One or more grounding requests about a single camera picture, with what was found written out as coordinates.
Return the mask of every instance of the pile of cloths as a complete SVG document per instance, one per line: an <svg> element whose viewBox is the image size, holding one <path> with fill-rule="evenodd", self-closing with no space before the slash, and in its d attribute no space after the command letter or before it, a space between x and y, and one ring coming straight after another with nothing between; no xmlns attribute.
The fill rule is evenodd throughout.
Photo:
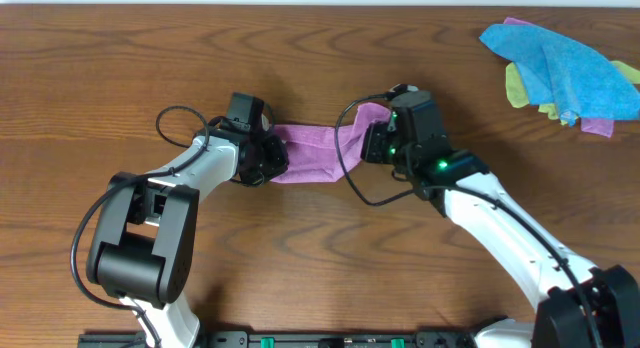
<svg viewBox="0 0 640 348"><path fill-rule="evenodd" d="M538 111L563 125L581 119L583 132L606 137L614 121L640 119L640 71L571 38L515 18L494 24L480 40L513 61L506 68L507 98L515 108Z"/></svg>

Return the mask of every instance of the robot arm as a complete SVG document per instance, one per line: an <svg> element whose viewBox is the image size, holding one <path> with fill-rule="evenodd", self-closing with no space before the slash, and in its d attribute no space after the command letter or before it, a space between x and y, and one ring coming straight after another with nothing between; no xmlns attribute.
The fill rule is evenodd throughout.
<svg viewBox="0 0 640 348"><path fill-rule="evenodd" d="M640 344L638 287L627 271L601 271L571 251L509 196L478 157L454 150L429 92L399 85L386 98L391 120L369 127L362 159L392 164L394 173L404 174L420 199L496 258L537 312L535 325L503 320L481 330L479 348L592 347L597 336L605 346Z"/></svg>
<svg viewBox="0 0 640 348"><path fill-rule="evenodd" d="M199 203L236 173L241 183L257 186L287 169L286 150L269 130L264 107L258 98L234 93L226 119L219 128L210 127L207 148L197 160L173 175L120 190L100 213L87 277L123 304L142 308L163 347L190 348L200 329L182 292L191 268ZM150 173L180 166L204 143L204 134L197 133L190 148ZM110 187L131 176L116 174ZM155 239L127 231L128 224L142 223L158 227ZM147 345L155 346L149 327L138 320Z"/></svg>

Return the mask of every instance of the blue cloth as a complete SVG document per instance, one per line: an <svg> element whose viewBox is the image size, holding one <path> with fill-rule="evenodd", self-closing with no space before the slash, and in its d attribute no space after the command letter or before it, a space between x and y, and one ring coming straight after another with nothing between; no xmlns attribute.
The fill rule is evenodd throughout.
<svg viewBox="0 0 640 348"><path fill-rule="evenodd" d="M534 25L494 24L480 37L514 61L531 104L555 103L560 119L637 120L640 93L590 47Z"/></svg>

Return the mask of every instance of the pink cloth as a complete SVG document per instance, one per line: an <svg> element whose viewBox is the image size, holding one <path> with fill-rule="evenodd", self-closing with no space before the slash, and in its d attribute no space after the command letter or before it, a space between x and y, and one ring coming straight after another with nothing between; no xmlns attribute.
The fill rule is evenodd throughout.
<svg viewBox="0 0 640 348"><path fill-rule="evenodd" d="M533 23L529 23L527 21L523 21L521 19L518 18L513 18L513 17L507 17L504 20L503 24L511 24L511 25L534 25Z"/></svg>
<svg viewBox="0 0 640 348"><path fill-rule="evenodd" d="M613 122L610 119L582 118L580 129L583 132L599 134L607 138L613 135Z"/></svg>
<svg viewBox="0 0 640 348"><path fill-rule="evenodd" d="M389 109L375 103L358 107L353 125L339 131L340 151L347 170L360 163L364 134L372 122L389 120ZM335 182L344 174L336 153L331 127L276 125L275 133L285 142L289 153L289 168L272 179L276 183Z"/></svg>

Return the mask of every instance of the wood grain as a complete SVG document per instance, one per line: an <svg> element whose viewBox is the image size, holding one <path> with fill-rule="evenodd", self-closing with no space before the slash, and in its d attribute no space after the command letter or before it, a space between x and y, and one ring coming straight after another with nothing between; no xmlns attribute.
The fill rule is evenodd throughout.
<svg viewBox="0 0 640 348"><path fill-rule="evenodd" d="M640 66L638 10L3 6L0 346L71 347L85 330L137 329L73 285L75 227L115 172L145 172L180 152L155 135L160 109L213 117L233 91L271 103L281 122L329 125L360 96L398 82L427 88L454 143L554 235L640 276L640 125L618 123L608 140L510 108L506 62L478 41L508 15ZM197 122L176 114L166 127L186 140ZM388 167L361 165L354 177L370 197L404 188ZM507 273L428 204L368 208L343 181L217 189L200 207L186 290L211 328L532 319Z"/></svg>

